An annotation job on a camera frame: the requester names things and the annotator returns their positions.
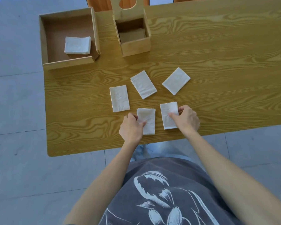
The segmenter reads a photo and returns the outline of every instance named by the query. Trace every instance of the wooden tissue box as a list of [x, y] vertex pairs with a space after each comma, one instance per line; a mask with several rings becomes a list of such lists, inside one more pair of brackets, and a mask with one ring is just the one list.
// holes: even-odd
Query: wooden tissue box
[[[39, 15], [42, 64], [45, 70], [93, 63], [100, 56], [97, 22], [93, 7]], [[92, 38], [90, 54], [66, 54], [66, 37]]]
[[136, 0], [134, 7], [122, 9], [120, 0], [110, 0], [113, 22], [123, 57], [151, 50], [151, 32], [148, 26], [143, 0]]

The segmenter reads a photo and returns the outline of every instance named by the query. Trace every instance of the hand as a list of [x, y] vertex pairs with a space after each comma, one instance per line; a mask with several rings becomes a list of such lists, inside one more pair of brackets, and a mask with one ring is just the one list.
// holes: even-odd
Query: hand
[[178, 108], [178, 112], [182, 112], [180, 115], [169, 113], [176, 126], [180, 131], [186, 135], [189, 131], [198, 131], [200, 127], [200, 121], [197, 113], [193, 111], [188, 105], [184, 105]]
[[147, 122], [145, 121], [139, 124], [137, 119], [137, 115], [133, 113], [129, 113], [124, 117], [119, 134], [125, 142], [139, 144], [141, 141], [143, 137], [143, 127]]

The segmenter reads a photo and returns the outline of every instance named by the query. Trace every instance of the t-shirt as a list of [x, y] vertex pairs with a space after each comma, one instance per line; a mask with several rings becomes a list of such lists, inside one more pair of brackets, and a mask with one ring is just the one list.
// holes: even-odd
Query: t-shirt
[[240, 225], [197, 164], [159, 157], [131, 162], [100, 225]]

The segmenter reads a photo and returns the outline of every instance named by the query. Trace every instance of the tiled floor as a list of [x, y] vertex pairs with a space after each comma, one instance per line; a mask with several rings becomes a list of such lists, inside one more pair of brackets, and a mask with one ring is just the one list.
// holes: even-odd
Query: tiled floor
[[[60, 224], [119, 151], [46, 153], [37, 15], [86, 6], [85, 0], [0, 1], [0, 225]], [[205, 139], [281, 199], [281, 126]], [[186, 140], [173, 144], [200, 164]]]

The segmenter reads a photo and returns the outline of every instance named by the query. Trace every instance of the wooden table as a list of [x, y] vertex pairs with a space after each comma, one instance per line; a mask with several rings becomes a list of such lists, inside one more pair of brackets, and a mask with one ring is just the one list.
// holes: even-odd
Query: wooden table
[[[159, 105], [189, 104], [202, 135], [281, 124], [281, 0], [200, 0], [146, 7], [148, 53], [121, 56], [112, 11], [97, 12], [101, 57], [93, 64], [45, 71], [49, 156], [121, 147], [128, 111], [113, 113], [109, 87], [127, 85], [130, 112], [155, 108], [154, 136], [164, 130]], [[173, 96], [161, 84], [181, 67], [191, 80]], [[158, 90], [142, 100], [130, 77], [145, 70]]]

